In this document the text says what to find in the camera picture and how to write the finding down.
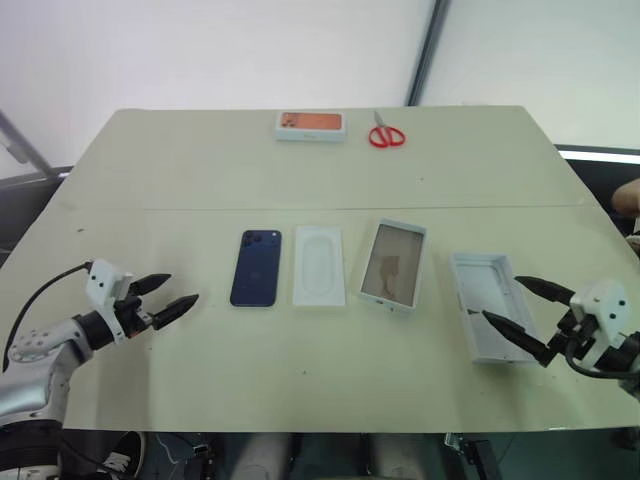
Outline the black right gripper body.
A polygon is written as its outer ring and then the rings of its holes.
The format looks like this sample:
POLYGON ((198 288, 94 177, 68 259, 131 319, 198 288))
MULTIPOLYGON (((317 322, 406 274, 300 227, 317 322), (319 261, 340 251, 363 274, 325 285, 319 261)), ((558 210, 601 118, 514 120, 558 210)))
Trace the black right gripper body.
POLYGON ((557 330, 547 343, 551 358, 564 355, 570 342, 576 344, 573 358, 581 361, 595 343, 596 318, 585 315, 578 321, 572 310, 568 310, 557 324, 557 330))

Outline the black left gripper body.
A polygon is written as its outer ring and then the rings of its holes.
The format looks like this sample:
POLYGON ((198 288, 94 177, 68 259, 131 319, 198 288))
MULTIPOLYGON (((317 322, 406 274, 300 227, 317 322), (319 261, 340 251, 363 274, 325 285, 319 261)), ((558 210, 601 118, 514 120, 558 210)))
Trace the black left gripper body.
POLYGON ((115 302, 115 316, 126 337, 134 337, 152 325, 152 315, 142 307, 142 299, 127 295, 115 302))

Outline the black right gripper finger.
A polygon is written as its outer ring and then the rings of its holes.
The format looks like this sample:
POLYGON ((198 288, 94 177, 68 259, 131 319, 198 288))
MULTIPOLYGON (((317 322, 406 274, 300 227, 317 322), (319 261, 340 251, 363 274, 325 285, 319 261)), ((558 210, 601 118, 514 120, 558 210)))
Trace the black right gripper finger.
POLYGON ((547 345, 529 335, 519 324, 486 310, 483 310, 482 314, 506 340, 529 353, 541 366, 547 367, 553 360, 554 352, 547 345))
POLYGON ((557 283, 533 276, 516 276, 515 280, 535 295, 550 302, 569 305, 574 291, 557 283))

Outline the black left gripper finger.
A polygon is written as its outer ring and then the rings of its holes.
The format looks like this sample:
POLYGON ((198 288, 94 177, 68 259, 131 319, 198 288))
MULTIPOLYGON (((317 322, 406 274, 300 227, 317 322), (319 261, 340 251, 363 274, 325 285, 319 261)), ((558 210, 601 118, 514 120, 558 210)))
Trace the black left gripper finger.
POLYGON ((161 330, 184 316, 198 301, 199 295, 192 294, 180 297, 168 304, 163 310, 152 315, 151 325, 155 330, 161 330))
POLYGON ((160 273, 150 274, 135 280, 130 284, 130 294, 133 296, 144 296, 162 286, 171 278, 171 274, 160 273))

